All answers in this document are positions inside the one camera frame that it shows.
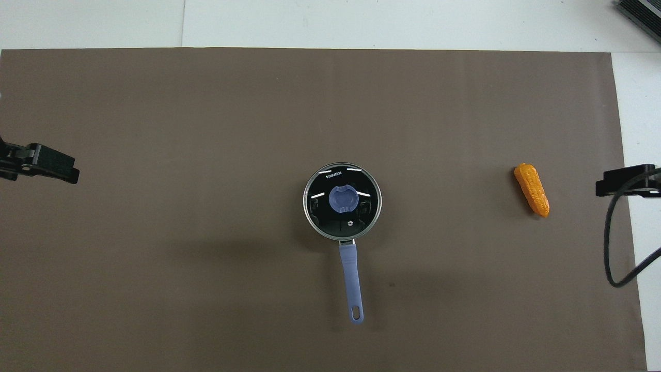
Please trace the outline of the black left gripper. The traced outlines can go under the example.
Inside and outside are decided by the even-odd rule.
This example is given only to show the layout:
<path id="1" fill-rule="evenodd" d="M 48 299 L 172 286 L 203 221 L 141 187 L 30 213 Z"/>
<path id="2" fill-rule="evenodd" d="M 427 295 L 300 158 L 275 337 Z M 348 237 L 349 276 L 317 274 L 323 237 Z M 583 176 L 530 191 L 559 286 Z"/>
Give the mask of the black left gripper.
<path id="1" fill-rule="evenodd" d="M 42 144 L 31 148 L 10 144 L 0 136 L 0 179 L 16 181 L 18 176 L 45 176 L 77 184 L 80 170 L 75 158 Z"/>

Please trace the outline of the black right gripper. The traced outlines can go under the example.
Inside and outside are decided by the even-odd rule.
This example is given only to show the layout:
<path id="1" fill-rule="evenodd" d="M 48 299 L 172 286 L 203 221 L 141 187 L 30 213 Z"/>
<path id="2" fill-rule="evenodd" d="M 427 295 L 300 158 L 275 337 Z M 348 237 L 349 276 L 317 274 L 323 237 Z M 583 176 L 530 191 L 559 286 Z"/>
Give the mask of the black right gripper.
<path id="1" fill-rule="evenodd" d="M 656 167 L 653 163 L 604 171 L 603 178 L 595 182 L 595 195 L 597 197 L 612 196 L 626 182 L 644 173 L 649 173 L 647 179 L 642 179 L 628 186 L 623 195 L 661 198 L 661 167 Z"/>

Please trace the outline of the orange corn cob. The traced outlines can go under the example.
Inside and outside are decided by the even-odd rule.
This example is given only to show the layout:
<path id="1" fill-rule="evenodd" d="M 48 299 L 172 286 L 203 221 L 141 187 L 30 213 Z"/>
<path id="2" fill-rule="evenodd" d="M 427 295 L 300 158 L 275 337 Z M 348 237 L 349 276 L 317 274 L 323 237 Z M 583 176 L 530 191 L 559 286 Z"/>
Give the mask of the orange corn cob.
<path id="1" fill-rule="evenodd" d="M 514 177 L 532 212 L 547 218 L 550 214 L 550 204 L 538 170 L 532 164 L 520 163 L 514 168 Z"/>

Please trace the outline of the glass lid with blue knob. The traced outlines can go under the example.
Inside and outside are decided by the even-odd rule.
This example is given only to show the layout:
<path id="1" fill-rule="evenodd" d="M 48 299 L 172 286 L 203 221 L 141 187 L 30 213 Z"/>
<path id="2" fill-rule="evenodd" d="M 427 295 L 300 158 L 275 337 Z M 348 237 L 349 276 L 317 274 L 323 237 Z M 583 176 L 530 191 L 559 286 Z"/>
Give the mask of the glass lid with blue knob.
<path id="1" fill-rule="evenodd" d="M 303 209 L 311 227 L 338 242 L 366 235 L 382 213 L 382 190 L 363 167 L 330 163 L 309 178 L 303 190 Z"/>

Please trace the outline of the brown table mat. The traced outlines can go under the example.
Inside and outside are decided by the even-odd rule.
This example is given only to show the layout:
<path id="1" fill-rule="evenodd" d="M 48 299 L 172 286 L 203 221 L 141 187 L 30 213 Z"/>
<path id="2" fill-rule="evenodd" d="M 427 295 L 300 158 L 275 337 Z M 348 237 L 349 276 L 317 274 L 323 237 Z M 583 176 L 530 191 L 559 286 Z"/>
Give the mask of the brown table mat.
<path id="1" fill-rule="evenodd" d="M 0 180 L 0 372 L 647 368 L 607 53 L 4 50 L 0 136 L 80 170 Z M 361 324 L 302 203 L 336 162 L 382 190 Z"/>

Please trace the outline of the dark finned metal device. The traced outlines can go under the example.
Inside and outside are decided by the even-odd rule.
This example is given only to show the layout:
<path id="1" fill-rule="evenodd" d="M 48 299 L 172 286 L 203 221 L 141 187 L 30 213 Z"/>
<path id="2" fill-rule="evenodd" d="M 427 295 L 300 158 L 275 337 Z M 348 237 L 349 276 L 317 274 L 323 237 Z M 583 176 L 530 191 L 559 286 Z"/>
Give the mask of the dark finned metal device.
<path id="1" fill-rule="evenodd" d="M 661 0 L 616 0 L 616 9 L 636 24 L 661 32 Z"/>

